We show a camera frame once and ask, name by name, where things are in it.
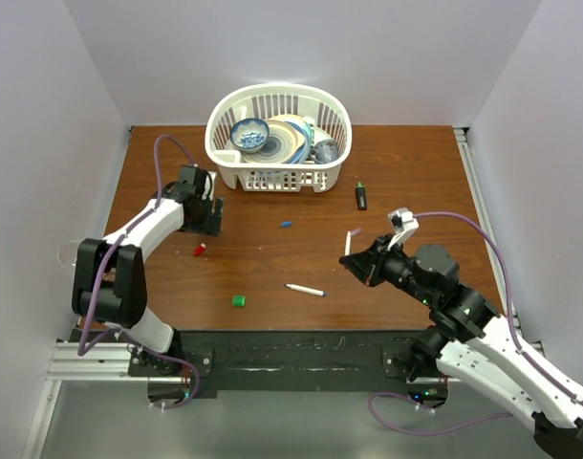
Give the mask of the white red marker pen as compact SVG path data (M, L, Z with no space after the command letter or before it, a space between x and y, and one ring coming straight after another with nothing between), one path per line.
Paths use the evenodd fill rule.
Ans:
M346 237L345 237L345 246L344 246L344 255L345 256L349 255L351 253L352 240L353 240L352 232L350 230L348 230L346 233Z

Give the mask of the red pen cap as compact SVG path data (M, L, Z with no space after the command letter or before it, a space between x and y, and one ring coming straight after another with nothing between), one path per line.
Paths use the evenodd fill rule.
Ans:
M193 252L194 256L199 256L201 255L206 249L206 245L204 243L201 243L199 246L197 246Z

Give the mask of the white blue marker pen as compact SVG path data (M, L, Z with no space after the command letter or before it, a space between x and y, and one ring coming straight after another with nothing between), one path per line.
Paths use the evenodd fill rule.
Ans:
M326 296L325 291L310 288L310 287L305 287L305 286L301 286L301 285L297 285L297 284L286 283L285 287L292 290L292 291L307 294L307 295L315 295L315 296L320 296L320 297Z

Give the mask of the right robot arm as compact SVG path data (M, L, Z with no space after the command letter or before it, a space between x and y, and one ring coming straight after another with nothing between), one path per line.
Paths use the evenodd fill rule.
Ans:
M583 458L583 385L529 345L507 318L465 286L440 245L407 255L386 236L340 264L368 287L388 282L427 306L432 321L411 346L414 369L459 379L504 407L552 458Z

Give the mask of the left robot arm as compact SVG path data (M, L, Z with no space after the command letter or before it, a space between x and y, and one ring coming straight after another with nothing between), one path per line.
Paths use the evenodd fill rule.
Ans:
M224 201L215 196L217 174L184 165L176 181L152 195L120 229L77 248L71 307L86 325L98 322L125 335L137 358L163 375L184 370L178 330L148 306L145 263L172 233L219 234Z

